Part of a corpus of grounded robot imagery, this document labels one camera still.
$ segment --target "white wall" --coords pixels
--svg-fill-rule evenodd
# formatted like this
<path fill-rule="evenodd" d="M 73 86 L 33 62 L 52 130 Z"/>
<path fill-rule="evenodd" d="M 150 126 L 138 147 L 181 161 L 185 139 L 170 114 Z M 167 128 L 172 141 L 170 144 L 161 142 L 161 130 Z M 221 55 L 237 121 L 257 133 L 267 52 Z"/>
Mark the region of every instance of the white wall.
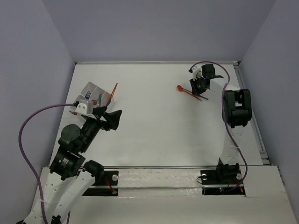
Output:
<path fill-rule="evenodd" d="M 13 224 L 29 213 L 36 191 L 19 129 L 37 109 L 65 102 L 74 63 L 40 0 L 2 0 L 0 30 L 0 224 Z M 61 114 L 44 112 L 24 130 L 24 149 L 38 172 L 50 160 Z"/>
<path fill-rule="evenodd" d="M 298 8 L 297 0 L 277 0 L 241 69 L 269 158 L 280 167 L 299 221 Z"/>
<path fill-rule="evenodd" d="M 43 2 L 75 61 L 232 61 L 275 0 Z"/>

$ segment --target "purple wire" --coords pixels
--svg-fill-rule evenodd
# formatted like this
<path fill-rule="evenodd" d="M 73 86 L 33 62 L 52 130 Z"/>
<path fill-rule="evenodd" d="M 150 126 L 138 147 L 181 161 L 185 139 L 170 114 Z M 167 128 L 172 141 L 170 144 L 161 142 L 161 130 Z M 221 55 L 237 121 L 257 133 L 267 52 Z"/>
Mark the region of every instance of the purple wire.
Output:
<path fill-rule="evenodd" d="M 240 147 L 238 146 L 237 142 L 234 140 L 232 134 L 229 132 L 228 121 L 227 121 L 227 118 L 226 118 L 226 115 L 225 115 L 225 111 L 224 111 L 224 93 L 225 93 L 225 89 L 226 89 L 227 85 L 228 85 L 229 82 L 230 82 L 230 75 L 229 75 L 228 71 L 227 71 L 221 64 L 218 64 L 218 63 L 216 63 L 216 62 L 211 62 L 211 61 L 201 61 L 201 62 L 197 62 L 197 63 L 195 63 L 194 65 L 192 65 L 190 69 L 192 70 L 193 67 L 194 67 L 195 65 L 197 65 L 197 64 L 201 64 L 201 63 L 211 63 L 211 64 L 216 64 L 216 65 L 218 65 L 219 67 L 221 67 L 221 68 L 225 71 L 226 75 L 228 76 L 228 83 L 226 83 L 226 84 L 224 85 L 223 90 L 222 90 L 222 95 L 221 95 L 221 97 L 222 97 L 222 99 L 221 99 L 221 104 L 222 104 L 222 118 L 223 118 L 223 121 L 224 121 L 224 124 L 225 124 L 225 129 L 226 129 L 226 131 L 227 131 L 227 133 L 228 133 L 230 139 L 231 139 L 232 142 L 234 143 L 235 147 L 237 148 L 238 152 L 240 153 L 240 156 L 242 157 L 242 159 L 243 159 L 243 161 L 244 161 L 244 164 L 245 164 L 245 173 L 244 173 L 243 178 L 242 178 L 242 179 L 240 180 L 240 182 L 239 182 L 236 186 L 234 186 L 232 189 L 229 189 L 229 190 L 225 191 L 225 193 L 228 193 L 228 192 L 230 192 L 230 191 L 232 191 L 232 190 L 238 188 L 238 187 L 243 183 L 245 177 L 247 176 L 247 172 L 248 172 L 248 165 L 247 165 L 247 162 L 246 162 L 246 160 L 245 160 L 245 158 L 244 158 L 244 156 L 243 156 L 243 154 L 242 154 L 242 152 L 241 152 L 241 150 L 240 150 Z"/>
<path fill-rule="evenodd" d="M 23 130 L 24 130 L 24 127 L 25 125 L 28 123 L 28 121 L 30 121 L 31 118 L 33 118 L 35 115 L 37 115 L 38 113 L 42 112 L 42 111 L 45 111 L 47 109 L 50 109 L 50 108 L 54 108 L 54 107 L 59 107 L 59 106 L 73 106 L 73 104 L 56 104 L 56 105 L 52 105 L 52 106 L 47 106 L 47 107 L 44 107 L 36 112 L 34 112 L 33 114 L 31 114 L 25 121 L 24 123 L 22 124 L 21 128 L 20 128 L 20 131 L 19 131 L 19 147 L 20 147 L 20 151 L 22 153 L 22 156 L 24 157 L 24 160 L 26 161 L 26 163 L 28 164 L 28 166 L 30 167 L 30 169 L 32 170 L 34 176 L 36 177 L 36 180 L 37 180 L 37 185 L 38 185 L 38 189 L 39 189 L 39 194 L 40 194 L 40 197 L 41 197 L 41 207 L 42 207 L 42 214 L 43 214 L 43 220 L 46 224 L 49 224 L 48 221 L 47 221 L 47 218 L 46 218 L 46 213 L 45 213 L 45 206 L 44 206 L 44 202 L 43 202 L 43 188 L 42 188 L 42 183 L 41 183 L 41 180 L 39 178 L 39 175 L 38 173 L 36 172 L 36 170 L 34 169 L 33 165 L 31 164 L 31 162 L 29 161 L 28 157 L 26 156 L 25 152 L 24 152 L 24 149 L 23 149 L 23 145 L 22 145 L 22 133 L 23 133 Z"/>

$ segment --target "purple cable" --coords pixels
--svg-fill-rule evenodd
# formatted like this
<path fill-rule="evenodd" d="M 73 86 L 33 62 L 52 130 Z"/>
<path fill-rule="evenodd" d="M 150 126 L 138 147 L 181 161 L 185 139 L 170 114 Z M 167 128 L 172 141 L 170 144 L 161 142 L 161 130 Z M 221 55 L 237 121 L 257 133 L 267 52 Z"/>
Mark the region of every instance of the purple cable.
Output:
<path fill-rule="evenodd" d="M 42 183 L 41 180 L 39 179 L 38 173 L 36 172 L 36 170 L 34 169 L 34 167 L 32 166 L 31 162 L 29 161 L 29 159 L 27 158 L 24 149 L 23 149 L 23 145 L 22 145 L 22 133 L 23 133 L 23 129 L 25 127 L 25 125 L 28 123 L 28 121 L 30 121 L 31 118 L 33 118 L 35 115 L 37 115 L 38 113 L 45 111 L 47 109 L 50 108 L 54 108 L 54 107 L 59 107 L 59 106 L 73 106 L 73 104 L 56 104 L 56 105 L 52 105 L 52 106 L 47 106 L 44 107 L 36 112 L 34 112 L 33 114 L 31 114 L 22 124 L 20 131 L 19 131 L 19 147 L 20 147 L 20 151 L 22 153 L 22 156 L 24 157 L 24 160 L 26 161 L 26 163 L 28 164 L 28 166 L 30 167 L 30 169 L 32 170 L 34 176 L 36 177 L 37 180 L 37 185 L 38 185 L 38 189 L 39 189 L 39 194 L 41 197 L 41 207 L 42 207 L 42 214 L 43 214 L 43 220 L 46 224 L 49 224 L 46 218 L 46 213 L 45 213 L 45 206 L 44 206 L 44 202 L 43 202 L 43 188 L 42 188 Z"/>
<path fill-rule="evenodd" d="M 232 142 L 234 143 L 235 147 L 237 148 L 238 152 L 240 153 L 240 156 L 242 157 L 242 159 L 243 159 L 243 161 L 244 161 L 244 164 L 245 164 L 245 173 L 244 173 L 243 178 L 242 178 L 242 179 L 240 180 L 240 182 L 239 182 L 236 186 L 234 186 L 232 189 L 229 189 L 229 190 L 225 191 L 225 193 L 228 193 L 228 192 L 230 192 L 230 191 L 232 191 L 232 190 L 238 188 L 238 187 L 243 183 L 243 181 L 244 181 L 244 179 L 245 179 L 245 177 L 246 177 L 246 175 L 247 175 L 247 172 L 248 172 L 248 165 L 247 165 L 247 162 L 246 162 L 246 160 L 245 160 L 245 158 L 244 158 L 244 156 L 243 156 L 243 154 L 242 154 L 242 152 L 241 152 L 241 150 L 240 150 L 240 147 L 238 146 L 237 142 L 234 140 L 232 134 L 229 132 L 228 121 L 227 121 L 227 118 L 226 118 L 226 115 L 225 115 L 225 111 L 224 111 L 224 92 L 225 92 L 225 89 L 226 89 L 227 85 L 228 85 L 229 82 L 230 82 L 230 75 L 229 75 L 228 71 L 227 71 L 221 64 L 218 64 L 218 63 L 216 63 L 216 62 L 211 62 L 211 61 L 197 62 L 197 63 L 195 63 L 194 65 L 191 66 L 190 70 L 192 70 L 193 67 L 194 67 L 195 65 L 197 65 L 197 64 L 201 64 L 201 63 L 211 63 L 211 64 L 216 64 L 216 65 L 218 65 L 219 67 L 221 67 L 221 68 L 225 71 L 226 75 L 228 76 L 228 83 L 226 83 L 226 84 L 224 85 L 223 90 L 222 90 L 222 94 L 221 94 L 221 97 L 222 97 L 222 99 L 221 99 L 221 104 L 222 104 L 222 118 L 223 118 L 223 121 L 224 121 L 224 124 L 225 124 L 225 129 L 226 129 L 226 131 L 227 131 L 227 133 L 228 133 L 230 139 L 231 139 Z"/>

